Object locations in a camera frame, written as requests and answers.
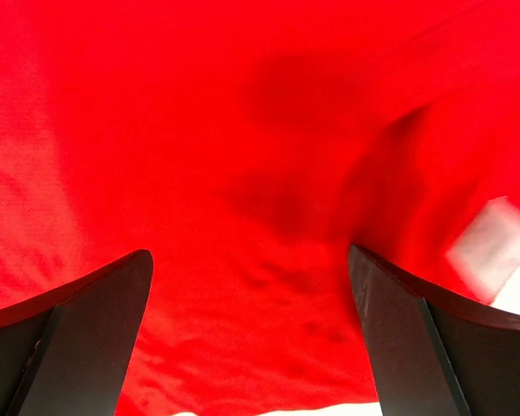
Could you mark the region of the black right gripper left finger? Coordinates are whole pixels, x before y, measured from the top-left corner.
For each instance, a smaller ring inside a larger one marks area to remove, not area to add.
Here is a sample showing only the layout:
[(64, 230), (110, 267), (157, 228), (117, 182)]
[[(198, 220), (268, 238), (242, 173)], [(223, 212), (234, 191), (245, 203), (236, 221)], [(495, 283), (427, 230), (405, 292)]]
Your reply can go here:
[(112, 415), (145, 313), (149, 250), (0, 309), (0, 415)]

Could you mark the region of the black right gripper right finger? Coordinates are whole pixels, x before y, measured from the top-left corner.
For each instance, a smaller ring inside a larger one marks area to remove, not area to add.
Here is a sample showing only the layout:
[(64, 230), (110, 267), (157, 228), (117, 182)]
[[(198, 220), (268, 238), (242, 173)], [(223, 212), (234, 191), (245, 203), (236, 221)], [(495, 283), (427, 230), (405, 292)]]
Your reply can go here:
[(353, 245), (348, 269), (385, 415), (520, 415), (520, 315)]

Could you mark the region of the red t-shirt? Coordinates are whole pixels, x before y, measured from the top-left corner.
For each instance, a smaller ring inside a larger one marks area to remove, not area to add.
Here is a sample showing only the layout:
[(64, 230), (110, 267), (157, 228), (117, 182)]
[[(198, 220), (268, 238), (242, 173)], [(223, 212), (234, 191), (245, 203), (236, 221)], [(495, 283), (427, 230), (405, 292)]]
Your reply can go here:
[(363, 413), (362, 244), (520, 311), (520, 1), (0, 1), (0, 309), (147, 249), (119, 415)]

